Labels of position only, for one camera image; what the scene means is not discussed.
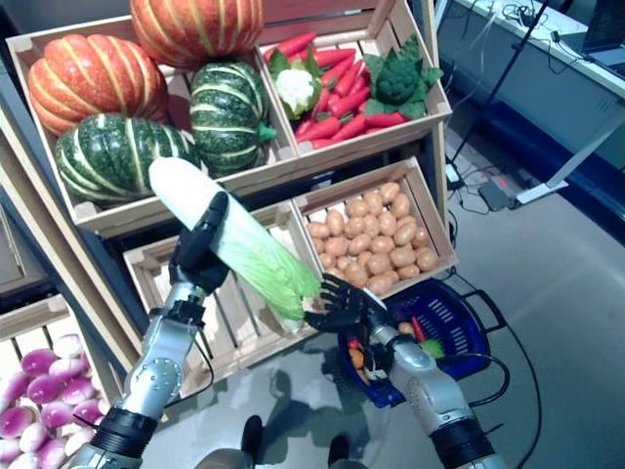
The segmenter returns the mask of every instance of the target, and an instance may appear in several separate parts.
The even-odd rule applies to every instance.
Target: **green striped squash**
[[[213,178],[267,161],[269,98],[258,72],[244,62],[211,63],[191,83],[191,130]]]
[[[102,207],[152,195],[147,168],[156,155],[199,165],[192,144],[178,130],[116,113],[87,117],[55,146],[67,188]]]

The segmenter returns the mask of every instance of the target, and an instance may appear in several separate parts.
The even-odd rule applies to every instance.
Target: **black shoe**
[[[258,415],[252,415],[245,422],[243,437],[241,437],[241,449],[252,456],[254,464],[259,462],[259,452],[263,442],[263,420]]]
[[[328,454],[328,467],[339,459],[350,458],[350,441],[345,435],[337,435],[332,439],[330,444],[330,453]]]

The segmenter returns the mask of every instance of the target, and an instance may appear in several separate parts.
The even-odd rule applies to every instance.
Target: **pumpkin stem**
[[[258,138],[261,144],[273,140],[277,136],[275,129],[268,127],[264,122],[261,122],[258,126]]]

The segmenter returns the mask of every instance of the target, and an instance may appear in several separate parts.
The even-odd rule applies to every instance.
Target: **laptop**
[[[562,41],[625,80],[625,0],[597,0],[588,30],[563,34]]]

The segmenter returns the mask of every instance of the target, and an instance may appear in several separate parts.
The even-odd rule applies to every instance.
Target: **orange pumpkin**
[[[131,0],[130,10],[146,52],[180,68],[248,52],[263,29],[263,0]]]
[[[142,48],[101,34],[48,43],[28,72],[28,91],[39,119],[56,135],[100,112],[163,120],[167,107],[165,79]]]

